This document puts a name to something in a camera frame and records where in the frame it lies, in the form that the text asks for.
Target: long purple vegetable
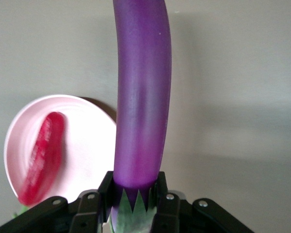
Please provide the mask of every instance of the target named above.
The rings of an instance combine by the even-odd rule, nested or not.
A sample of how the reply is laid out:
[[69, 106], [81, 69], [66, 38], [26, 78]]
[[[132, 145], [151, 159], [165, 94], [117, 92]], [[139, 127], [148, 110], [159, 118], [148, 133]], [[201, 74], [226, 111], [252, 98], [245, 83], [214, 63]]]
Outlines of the long purple vegetable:
[[147, 202], [160, 171], [171, 84], [171, 39], [164, 0], [113, 0], [118, 41], [114, 162], [117, 196]]

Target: metal screw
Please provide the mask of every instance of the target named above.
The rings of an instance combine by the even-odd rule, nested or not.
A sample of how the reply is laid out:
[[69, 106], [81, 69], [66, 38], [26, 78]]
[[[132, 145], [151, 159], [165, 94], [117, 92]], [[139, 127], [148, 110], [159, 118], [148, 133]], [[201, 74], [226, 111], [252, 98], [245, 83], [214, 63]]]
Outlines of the metal screw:
[[94, 197], [95, 197], [95, 194], [92, 193], [92, 194], [87, 196], [87, 199], [93, 199]]
[[207, 203], [205, 200], [200, 200], [200, 201], [198, 202], [198, 204], [199, 204], [199, 206], [201, 206], [201, 207], [207, 207], [207, 206], [208, 206], [208, 203]]
[[172, 195], [171, 193], [168, 193], [168, 194], [166, 195], [166, 198], [167, 198], [168, 200], [173, 200], [173, 199], [175, 198], [175, 196]]
[[55, 201], [53, 201], [53, 205], [58, 205], [60, 202], [62, 202], [61, 200], [59, 200], [59, 199], [57, 199], [57, 200], [55, 200]]

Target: toy vegetable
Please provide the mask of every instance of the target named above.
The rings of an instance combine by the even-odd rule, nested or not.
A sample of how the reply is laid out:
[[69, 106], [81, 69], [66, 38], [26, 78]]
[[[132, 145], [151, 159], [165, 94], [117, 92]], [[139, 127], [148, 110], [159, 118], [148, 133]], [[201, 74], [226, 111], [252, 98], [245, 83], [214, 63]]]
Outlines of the toy vegetable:
[[32, 150], [26, 179], [18, 194], [20, 203], [32, 206], [50, 190], [60, 168], [65, 119], [52, 112], [44, 119]]
[[118, 103], [113, 178], [145, 207], [162, 161], [171, 84], [171, 39], [164, 0], [113, 0], [118, 41]]

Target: pink plate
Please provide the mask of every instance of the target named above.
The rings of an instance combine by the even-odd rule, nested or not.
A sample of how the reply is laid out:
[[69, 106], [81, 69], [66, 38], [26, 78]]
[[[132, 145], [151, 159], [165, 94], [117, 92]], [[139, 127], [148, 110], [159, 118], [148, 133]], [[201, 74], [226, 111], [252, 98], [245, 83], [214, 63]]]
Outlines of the pink plate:
[[56, 181], [45, 198], [74, 201], [88, 189], [97, 189], [113, 170], [115, 122], [96, 105], [74, 96], [51, 95], [26, 105], [13, 119], [5, 139], [4, 164], [18, 197], [28, 161], [45, 116], [53, 111], [66, 116], [65, 151]]

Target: red pepper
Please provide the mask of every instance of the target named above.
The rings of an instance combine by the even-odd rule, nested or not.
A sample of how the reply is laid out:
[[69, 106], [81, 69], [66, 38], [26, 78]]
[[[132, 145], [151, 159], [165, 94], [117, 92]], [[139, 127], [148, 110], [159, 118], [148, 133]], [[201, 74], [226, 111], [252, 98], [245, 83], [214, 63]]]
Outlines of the red pepper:
[[62, 160], [64, 129], [63, 114], [51, 112], [44, 119], [32, 150], [26, 179], [18, 194], [23, 205], [40, 202], [54, 183]]

